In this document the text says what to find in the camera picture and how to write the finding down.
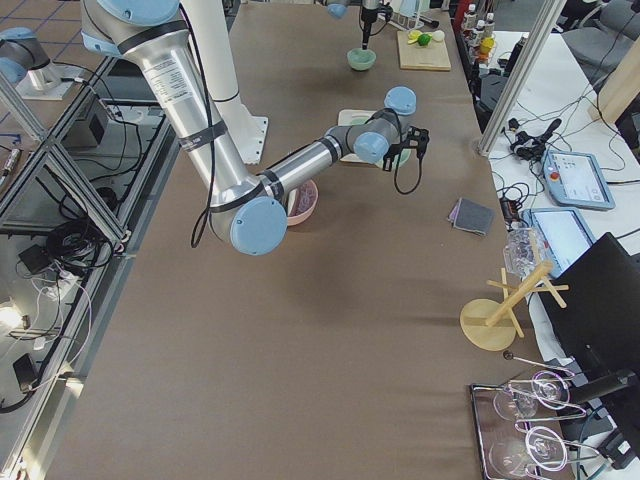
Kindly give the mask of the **black monitor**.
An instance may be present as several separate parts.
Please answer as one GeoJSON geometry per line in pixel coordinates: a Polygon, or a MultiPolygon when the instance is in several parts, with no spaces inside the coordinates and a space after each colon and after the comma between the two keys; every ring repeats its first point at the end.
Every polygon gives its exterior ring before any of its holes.
{"type": "Polygon", "coordinates": [[[599,238],[557,279],[569,289],[564,308],[543,302],[565,354],[587,378],[639,372],[639,265],[610,233],[599,238]]]}

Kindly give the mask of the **green bowl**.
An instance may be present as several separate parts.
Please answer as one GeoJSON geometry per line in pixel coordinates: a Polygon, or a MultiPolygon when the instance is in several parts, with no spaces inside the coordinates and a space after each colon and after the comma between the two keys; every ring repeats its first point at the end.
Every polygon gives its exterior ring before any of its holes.
{"type": "Polygon", "coordinates": [[[369,116],[353,116],[350,121],[350,126],[362,125],[365,124],[369,120],[369,116]]]}
{"type": "Polygon", "coordinates": [[[394,159],[395,165],[400,168],[402,167],[410,158],[411,151],[409,149],[403,149],[394,159]]]}
{"type": "Polygon", "coordinates": [[[377,55],[371,49],[353,48],[346,53],[349,67],[354,71],[367,71],[373,67],[377,55]]]}

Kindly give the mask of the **cream serving tray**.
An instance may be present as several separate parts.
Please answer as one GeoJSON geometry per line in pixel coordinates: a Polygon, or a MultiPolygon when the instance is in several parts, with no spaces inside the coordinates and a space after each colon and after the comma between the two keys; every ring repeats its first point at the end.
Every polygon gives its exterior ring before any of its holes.
{"type": "MultiPolygon", "coordinates": [[[[366,123],[373,114],[373,110],[343,109],[338,114],[338,125],[347,127],[361,125],[366,123]]],[[[341,162],[347,164],[362,164],[364,166],[377,167],[379,169],[383,167],[383,162],[381,160],[378,160],[375,163],[367,162],[354,153],[343,157],[341,162]]]]}

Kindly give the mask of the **upper wine glass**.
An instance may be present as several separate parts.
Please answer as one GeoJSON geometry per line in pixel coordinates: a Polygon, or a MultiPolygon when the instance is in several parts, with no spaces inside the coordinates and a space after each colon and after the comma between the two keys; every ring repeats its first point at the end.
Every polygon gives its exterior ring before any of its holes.
{"type": "Polygon", "coordinates": [[[550,370],[536,372],[529,380],[507,382],[494,396],[493,407],[505,420],[533,418],[540,407],[561,410],[569,402],[569,384],[550,370]]]}

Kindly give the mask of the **green bowl on tray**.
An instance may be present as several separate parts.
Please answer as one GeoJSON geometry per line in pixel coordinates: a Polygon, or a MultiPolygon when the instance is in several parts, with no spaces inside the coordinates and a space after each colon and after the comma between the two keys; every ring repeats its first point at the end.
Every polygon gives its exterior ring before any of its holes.
{"type": "Polygon", "coordinates": [[[350,121],[350,126],[362,125],[365,124],[369,120],[369,116],[353,116],[350,121]]]}

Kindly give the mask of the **aluminium frame post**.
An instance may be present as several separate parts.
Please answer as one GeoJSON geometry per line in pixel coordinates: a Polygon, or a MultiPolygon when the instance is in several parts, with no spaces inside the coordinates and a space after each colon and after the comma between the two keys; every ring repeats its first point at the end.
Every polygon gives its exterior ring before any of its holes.
{"type": "Polygon", "coordinates": [[[521,90],[533,70],[565,4],[565,0],[545,0],[542,2],[541,10],[529,32],[528,39],[478,142],[477,153],[479,155],[488,157],[493,150],[500,131],[504,127],[516,100],[519,98],[521,90]]]}

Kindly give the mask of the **green lime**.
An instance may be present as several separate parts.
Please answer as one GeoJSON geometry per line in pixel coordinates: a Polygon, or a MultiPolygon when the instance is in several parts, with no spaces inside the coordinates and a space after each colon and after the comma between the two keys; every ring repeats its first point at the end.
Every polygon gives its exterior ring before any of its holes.
{"type": "Polygon", "coordinates": [[[417,38],[417,43],[419,46],[425,47],[431,42],[431,39],[432,37],[430,34],[423,33],[417,38]]]}

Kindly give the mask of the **grey folded cloth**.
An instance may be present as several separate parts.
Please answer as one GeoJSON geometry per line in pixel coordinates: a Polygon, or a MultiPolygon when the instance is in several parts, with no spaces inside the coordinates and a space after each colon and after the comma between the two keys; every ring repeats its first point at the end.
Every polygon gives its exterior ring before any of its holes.
{"type": "Polygon", "coordinates": [[[489,233],[494,219],[494,211],[466,198],[459,198],[448,215],[448,221],[455,229],[480,236],[489,233]]]}

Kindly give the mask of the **far teach pendant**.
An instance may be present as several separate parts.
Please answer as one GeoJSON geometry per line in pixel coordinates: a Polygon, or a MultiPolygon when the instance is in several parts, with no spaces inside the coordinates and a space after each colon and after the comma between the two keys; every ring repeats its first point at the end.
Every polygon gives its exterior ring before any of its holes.
{"type": "Polygon", "coordinates": [[[559,205],[608,211],[616,204],[593,154],[548,149],[542,173],[559,205]]]}

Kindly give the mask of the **white garlic bulb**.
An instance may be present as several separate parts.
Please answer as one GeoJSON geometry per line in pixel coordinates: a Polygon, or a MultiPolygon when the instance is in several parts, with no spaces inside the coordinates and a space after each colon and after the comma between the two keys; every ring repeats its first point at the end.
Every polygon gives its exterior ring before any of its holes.
{"type": "Polygon", "coordinates": [[[431,38],[434,42],[443,42],[445,33],[442,30],[436,30],[431,33],[431,38]]]}

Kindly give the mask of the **near teach pendant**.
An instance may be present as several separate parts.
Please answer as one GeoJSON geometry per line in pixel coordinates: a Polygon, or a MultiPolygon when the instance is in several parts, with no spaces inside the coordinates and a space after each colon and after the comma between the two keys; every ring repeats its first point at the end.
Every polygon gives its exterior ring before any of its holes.
{"type": "Polygon", "coordinates": [[[522,219],[543,237],[547,256],[554,263],[551,271],[554,278],[568,269],[596,241],[575,207],[525,209],[522,219]]]}

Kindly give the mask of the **clear glass cup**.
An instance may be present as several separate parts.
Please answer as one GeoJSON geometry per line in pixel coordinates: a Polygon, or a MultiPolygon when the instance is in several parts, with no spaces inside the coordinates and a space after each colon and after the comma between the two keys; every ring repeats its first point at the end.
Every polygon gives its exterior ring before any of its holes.
{"type": "Polygon", "coordinates": [[[507,272],[518,277],[526,277],[538,264],[548,259],[544,238],[536,228],[510,231],[503,256],[507,272]]]}

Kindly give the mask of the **light blue cup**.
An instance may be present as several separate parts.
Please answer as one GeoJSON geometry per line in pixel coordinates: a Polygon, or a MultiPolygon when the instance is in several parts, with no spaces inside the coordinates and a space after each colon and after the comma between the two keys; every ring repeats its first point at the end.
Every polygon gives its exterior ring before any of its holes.
{"type": "Polygon", "coordinates": [[[429,4],[429,0],[402,0],[398,12],[407,18],[417,18],[429,4]]]}

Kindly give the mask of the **lower wine glass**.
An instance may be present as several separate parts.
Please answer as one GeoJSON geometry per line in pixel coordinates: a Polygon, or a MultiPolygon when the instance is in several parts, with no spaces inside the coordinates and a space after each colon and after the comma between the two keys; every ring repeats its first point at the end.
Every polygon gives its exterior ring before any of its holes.
{"type": "Polygon", "coordinates": [[[489,450],[489,463],[507,479],[549,479],[568,463],[568,452],[558,434],[536,426],[521,437],[497,441],[489,450]]]}

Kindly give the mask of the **teach pendant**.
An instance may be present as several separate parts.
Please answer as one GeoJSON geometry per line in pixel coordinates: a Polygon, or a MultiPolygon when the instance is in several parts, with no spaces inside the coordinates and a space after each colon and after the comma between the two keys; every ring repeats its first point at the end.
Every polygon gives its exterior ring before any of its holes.
{"type": "Polygon", "coordinates": [[[616,204],[593,154],[548,149],[542,173],[559,205],[608,211],[616,204]]]}
{"type": "Polygon", "coordinates": [[[568,269],[596,241],[575,207],[525,209],[522,219],[543,237],[547,256],[554,263],[551,271],[554,278],[568,269]]]}

